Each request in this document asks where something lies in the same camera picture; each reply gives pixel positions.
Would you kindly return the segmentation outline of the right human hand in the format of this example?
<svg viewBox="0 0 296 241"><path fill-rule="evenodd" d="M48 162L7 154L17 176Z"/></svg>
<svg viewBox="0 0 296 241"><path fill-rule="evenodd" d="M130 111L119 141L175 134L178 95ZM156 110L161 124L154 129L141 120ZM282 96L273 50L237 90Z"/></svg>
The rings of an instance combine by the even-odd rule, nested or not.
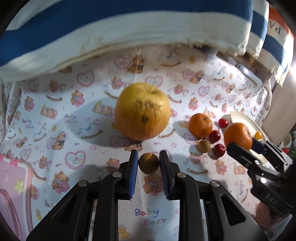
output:
<svg viewBox="0 0 296 241"><path fill-rule="evenodd" d="M292 215L290 214L287 217L272 217L269 208L262 202L259 202L256 207L255 219L262 228L283 230L292 219Z"/></svg>

